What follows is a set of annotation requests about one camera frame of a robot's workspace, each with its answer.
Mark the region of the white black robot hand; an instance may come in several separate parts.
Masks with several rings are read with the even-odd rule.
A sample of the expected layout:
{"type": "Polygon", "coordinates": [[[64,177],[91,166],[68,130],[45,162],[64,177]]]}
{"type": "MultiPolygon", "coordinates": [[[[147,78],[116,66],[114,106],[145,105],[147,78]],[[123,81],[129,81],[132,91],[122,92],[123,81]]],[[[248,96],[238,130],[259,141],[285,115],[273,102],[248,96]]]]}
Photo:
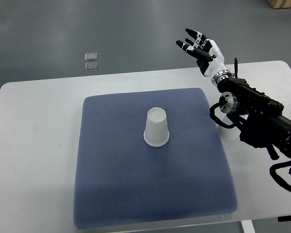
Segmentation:
{"type": "Polygon", "coordinates": [[[192,39],[180,40],[176,44],[188,55],[196,59],[203,76],[210,78],[214,85],[222,79],[232,77],[231,71],[225,65],[225,59],[214,40],[207,38],[203,33],[185,29],[192,39]]]}

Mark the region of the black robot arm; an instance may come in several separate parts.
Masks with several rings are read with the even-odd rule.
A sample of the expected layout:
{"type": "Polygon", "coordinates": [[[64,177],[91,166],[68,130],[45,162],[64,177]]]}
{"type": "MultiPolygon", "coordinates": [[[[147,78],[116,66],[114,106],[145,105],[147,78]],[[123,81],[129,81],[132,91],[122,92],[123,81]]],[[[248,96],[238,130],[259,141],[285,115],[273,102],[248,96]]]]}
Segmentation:
{"type": "Polygon", "coordinates": [[[265,93],[249,86],[238,74],[222,71],[214,78],[221,93],[219,101],[210,108],[210,117],[219,126],[240,130],[240,140],[254,148],[265,148],[272,160],[278,160],[279,149],[289,161],[270,167],[273,180],[291,192],[288,184],[277,170],[289,168],[291,175],[291,120],[284,117],[284,105],[265,93]]]}

